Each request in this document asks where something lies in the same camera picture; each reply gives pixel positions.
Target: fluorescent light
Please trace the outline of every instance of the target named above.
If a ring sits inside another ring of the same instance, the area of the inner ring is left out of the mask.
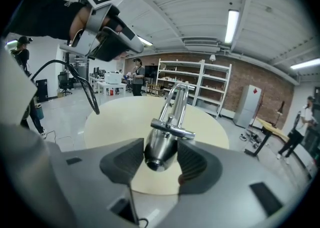
[[[224,42],[227,44],[231,43],[232,39],[234,38],[238,19],[239,19],[239,12],[229,10],[228,26],[226,28],[226,34],[225,34],[225,40],[224,40]]]
[[[302,68],[316,66],[316,65],[320,65],[320,58],[314,59],[311,61],[307,61],[307,62],[302,62],[299,64],[295,64],[295,65],[292,65],[290,68],[292,68],[293,70],[297,70],[297,69],[302,69]]]
[[[7,42],[6,45],[10,45],[10,44],[13,44],[13,43],[16,43],[16,42],[18,42],[18,41],[15,39],[15,40],[12,40],[12,41],[10,41],[10,42]]]
[[[144,44],[146,44],[147,46],[153,46],[152,43],[148,42],[147,40],[144,40],[143,38],[139,37],[138,38],[140,39],[141,42],[143,42]]]

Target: metal shelving unit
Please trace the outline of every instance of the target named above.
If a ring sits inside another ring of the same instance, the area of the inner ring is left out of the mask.
[[[199,68],[199,73],[177,71],[177,69],[176,70],[166,70],[166,69],[163,69],[164,68],[163,65],[175,66],[175,67]],[[222,78],[222,77],[216,77],[216,76],[205,74],[207,69],[225,72],[225,77]],[[196,107],[202,109],[203,111],[209,113],[210,115],[214,115],[216,118],[218,118],[218,116],[221,112],[222,106],[224,104],[226,94],[227,94],[231,69],[232,69],[231,64],[229,66],[221,66],[221,65],[205,63],[205,60],[201,60],[201,62],[184,62],[184,61],[161,61],[161,59],[159,59],[158,72],[157,72],[157,76],[156,76],[156,84],[158,84],[158,81],[167,81],[169,83],[183,83],[183,84],[194,86],[195,93],[189,94],[189,96],[191,98],[193,98],[192,105],[196,106]],[[159,78],[159,74],[165,74],[165,73],[167,73],[169,76],[170,76],[170,74],[174,74],[174,75],[184,75],[184,76],[197,77],[197,83],[196,84],[185,83],[182,81],[175,81],[172,78],[171,78],[171,80],[169,80],[169,78]],[[222,85],[223,90],[203,86],[204,79],[214,80],[214,81],[223,83],[223,85]],[[200,95],[201,90],[211,90],[217,94],[220,94],[220,99],[215,100],[215,99],[212,99],[209,97],[201,96]],[[203,105],[203,103],[206,104],[206,102],[214,104],[216,106],[216,111],[213,109],[210,109],[208,107],[205,107],[205,106],[200,106],[200,102],[199,101],[197,102],[197,100],[201,100],[202,105]]]

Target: ceiling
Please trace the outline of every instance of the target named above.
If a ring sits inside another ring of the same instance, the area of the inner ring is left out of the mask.
[[[153,43],[144,55],[215,53],[242,57],[288,80],[320,81],[319,66],[290,69],[320,57],[317,33],[298,0],[123,0],[118,8],[127,25]],[[233,42],[224,44],[230,9],[240,19]]]

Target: shoe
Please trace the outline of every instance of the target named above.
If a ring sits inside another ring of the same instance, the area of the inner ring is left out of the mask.
[[[43,129],[43,133],[41,133],[41,137],[42,137],[42,139],[46,139],[47,131],[45,129]]]

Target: person in white shirt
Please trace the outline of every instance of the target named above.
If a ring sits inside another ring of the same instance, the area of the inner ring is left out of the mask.
[[[287,164],[289,164],[289,156],[294,151],[299,143],[301,143],[306,135],[307,128],[313,125],[313,107],[314,98],[309,96],[307,98],[307,105],[303,106],[300,111],[300,118],[296,127],[288,135],[289,141],[282,147],[278,152],[276,158],[280,159],[282,154],[288,150],[284,159]]]

